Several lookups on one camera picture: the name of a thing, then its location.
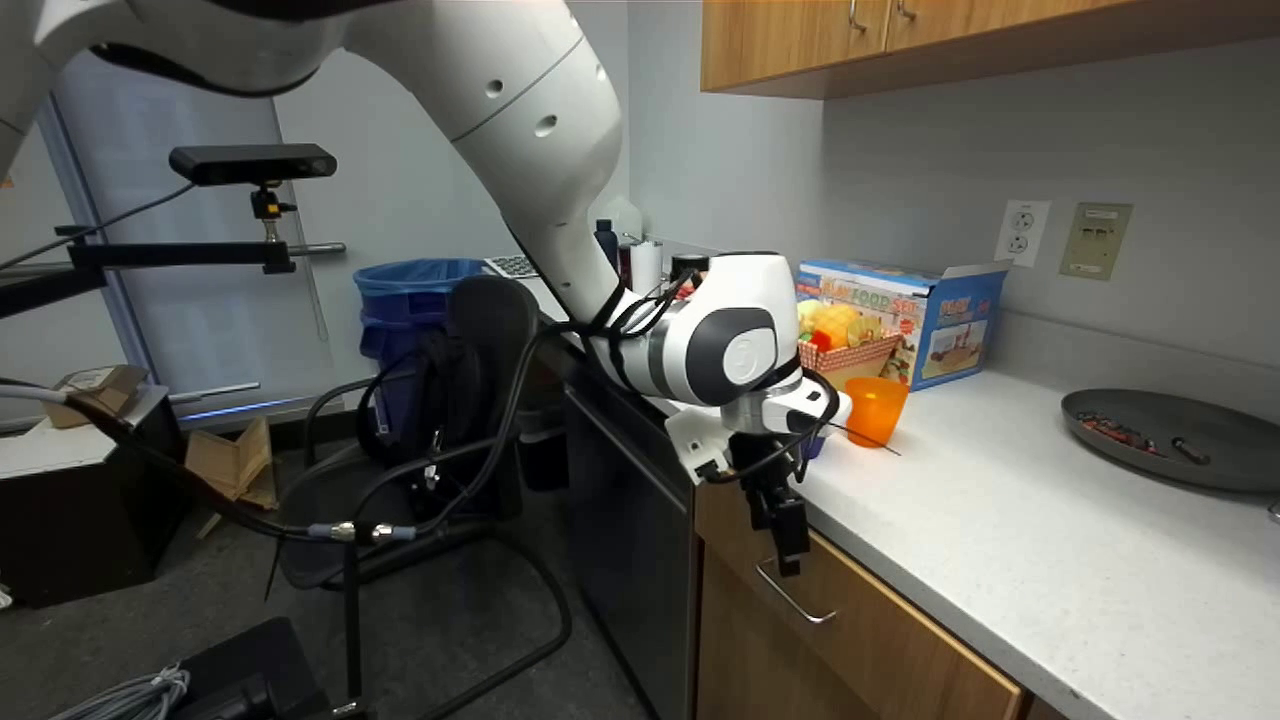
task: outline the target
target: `upper cabinet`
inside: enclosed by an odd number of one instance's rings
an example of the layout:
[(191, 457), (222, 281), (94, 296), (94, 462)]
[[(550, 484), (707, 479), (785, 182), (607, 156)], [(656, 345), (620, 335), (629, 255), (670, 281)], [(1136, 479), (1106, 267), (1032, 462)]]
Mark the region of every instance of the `upper cabinet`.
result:
[(702, 0), (702, 87), (855, 94), (1280, 34), (1280, 0)]

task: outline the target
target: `kitchen counter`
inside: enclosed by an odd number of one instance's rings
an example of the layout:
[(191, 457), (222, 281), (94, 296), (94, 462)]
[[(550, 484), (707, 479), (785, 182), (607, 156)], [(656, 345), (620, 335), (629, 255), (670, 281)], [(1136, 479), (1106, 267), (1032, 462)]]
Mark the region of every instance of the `kitchen counter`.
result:
[(1055, 388), (915, 391), (891, 453), (831, 437), (813, 529), (1068, 716), (1280, 716), (1280, 522), (1084, 453)]

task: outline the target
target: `orange cup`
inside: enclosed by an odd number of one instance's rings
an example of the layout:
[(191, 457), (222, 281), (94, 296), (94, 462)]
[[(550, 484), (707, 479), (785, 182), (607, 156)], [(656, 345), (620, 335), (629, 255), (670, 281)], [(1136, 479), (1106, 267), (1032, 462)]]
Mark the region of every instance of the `orange cup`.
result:
[(862, 446), (883, 446), (891, 438), (897, 420), (904, 417), (907, 402), (907, 384), (889, 379), (889, 375), (851, 375), (842, 384), (842, 394), (851, 399), (849, 410), (849, 438)]

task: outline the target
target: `plate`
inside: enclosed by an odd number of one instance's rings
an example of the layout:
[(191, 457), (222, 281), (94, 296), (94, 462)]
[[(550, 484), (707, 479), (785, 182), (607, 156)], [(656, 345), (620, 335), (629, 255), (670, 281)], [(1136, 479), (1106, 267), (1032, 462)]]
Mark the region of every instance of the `plate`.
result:
[(1068, 432), (1096, 457), (1208, 491), (1280, 494), (1280, 424), (1218, 402), (1088, 388), (1063, 394)]

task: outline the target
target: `electrical outlet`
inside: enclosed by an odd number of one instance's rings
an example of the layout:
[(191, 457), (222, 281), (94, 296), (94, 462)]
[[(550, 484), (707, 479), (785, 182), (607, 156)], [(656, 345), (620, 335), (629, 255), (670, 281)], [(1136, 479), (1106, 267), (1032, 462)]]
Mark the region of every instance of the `electrical outlet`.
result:
[(1037, 267), (1049, 224), (1049, 200), (1009, 200), (995, 240), (995, 260)]
[(1110, 281), (1130, 205), (1078, 205), (1060, 270)]

